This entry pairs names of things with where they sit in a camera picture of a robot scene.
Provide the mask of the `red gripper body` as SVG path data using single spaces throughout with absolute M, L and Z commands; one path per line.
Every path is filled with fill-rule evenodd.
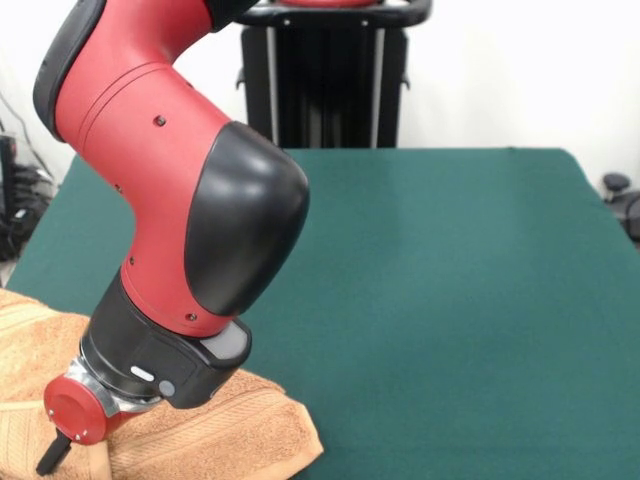
M 82 445 L 102 442 L 159 403 L 159 397 L 119 395 L 87 376 L 60 375 L 44 390 L 44 406 L 50 420 L 73 442 Z

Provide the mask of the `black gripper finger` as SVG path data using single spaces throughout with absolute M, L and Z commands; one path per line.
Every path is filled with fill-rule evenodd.
M 36 473 L 38 475 L 51 475 L 56 472 L 61 463 L 71 451 L 71 439 L 60 430 L 56 431 L 56 438 L 38 462 Z

